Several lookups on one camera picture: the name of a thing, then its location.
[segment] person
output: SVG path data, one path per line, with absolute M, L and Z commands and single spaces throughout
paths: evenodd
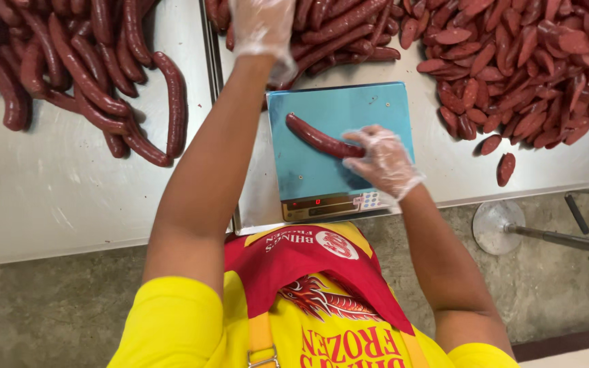
M 109 367 L 518 367 L 478 267 L 389 130 L 346 134 L 366 157 L 344 164 L 398 200 L 435 341 L 406 319 L 351 223 L 292 225 L 225 244 L 266 84 L 296 71 L 295 0 L 230 6 L 233 72 L 160 200 L 143 285 Z

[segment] clear plastic glove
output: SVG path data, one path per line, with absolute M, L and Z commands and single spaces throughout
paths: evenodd
M 367 152 L 363 158 L 345 158 L 342 163 L 372 185 L 402 200 L 426 176 L 411 163 L 399 136 L 380 125 L 348 132 L 342 138 L 360 143 Z
M 241 55 L 273 55 L 278 60 L 270 84 L 278 85 L 297 74 L 290 54 L 295 0 L 230 0 L 235 46 Z

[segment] metal table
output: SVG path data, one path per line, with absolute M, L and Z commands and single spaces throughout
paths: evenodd
M 204 15 L 199 2 L 161 0 L 145 28 L 154 50 L 181 68 L 187 84 L 192 141 L 212 106 Z M 147 71 L 140 97 L 125 98 L 146 119 L 141 127 L 164 149 L 167 86 Z M 4 128 L 0 97 L 0 263 L 146 244 L 171 169 L 132 153 L 113 158 L 100 130 L 85 118 L 34 102 L 26 133 Z
M 425 184 L 438 207 L 589 188 L 589 132 L 572 146 L 559 145 L 552 150 L 511 147 L 505 139 L 491 155 L 476 156 L 474 149 L 486 136 L 479 136 L 476 141 L 456 141 L 449 136 L 437 113 L 435 80 L 416 71 L 423 59 L 421 43 L 404 51 L 397 41 L 395 38 L 389 45 L 401 51 L 402 59 L 397 62 L 335 67 L 314 79 L 303 77 L 295 88 L 405 82 L 417 165 L 426 174 Z M 233 66 L 233 54 L 225 49 L 223 37 L 218 44 L 221 77 L 226 80 Z M 365 125 L 374 123 L 378 121 L 366 121 Z M 501 155 L 507 152 L 515 154 L 517 165 L 508 185 L 500 188 L 495 171 Z M 323 221 L 394 213 L 399 213 L 398 208 Z M 260 117 L 250 169 L 233 221 L 238 235 L 283 225 L 266 113 Z

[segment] dragon logo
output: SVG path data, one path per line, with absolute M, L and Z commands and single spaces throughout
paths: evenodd
M 315 235 L 315 240 L 319 245 L 326 248 L 334 255 L 347 259 L 358 259 L 358 253 L 347 239 L 329 231 L 320 231 Z
M 328 293 L 321 288 L 328 289 L 322 280 L 306 275 L 279 290 L 279 295 L 293 302 L 305 314 L 322 322 L 324 320 L 319 315 L 319 311 L 329 316 L 336 315 L 350 320 L 383 321 L 378 313 L 358 295 Z

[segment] concrete floor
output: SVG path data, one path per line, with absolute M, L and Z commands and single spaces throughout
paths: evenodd
M 526 223 L 580 234 L 562 194 L 516 200 Z M 589 225 L 589 195 L 577 197 Z M 513 342 L 589 330 L 588 254 L 524 240 L 510 254 L 481 251 L 472 237 L 478 205 L 442 210 L 477 260 Z M 407 316 L 433 334 L 398 217 L 356 221 Z M 139 287 L 145 247 L 0 265 L 0 368 L 103 367 L 117 348 Z

